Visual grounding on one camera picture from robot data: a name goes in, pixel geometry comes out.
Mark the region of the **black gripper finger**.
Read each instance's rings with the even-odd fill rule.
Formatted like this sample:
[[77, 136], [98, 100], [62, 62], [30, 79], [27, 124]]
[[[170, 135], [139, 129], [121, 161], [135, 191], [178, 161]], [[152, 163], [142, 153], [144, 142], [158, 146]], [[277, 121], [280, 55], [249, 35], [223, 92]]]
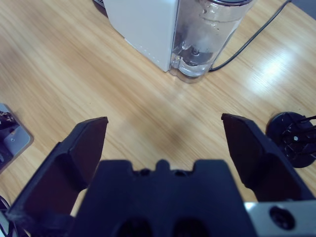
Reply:
[[64, 237], [71, 211], [88, 188], [100, 161], [108, 119], [78, 123], [57, 143], [5, 213], [9, 221], [35, 237]]
[[315, 196], [277, 145], [245, 117], [222, 114], [230, 157], [258, 201], [303, 201]]

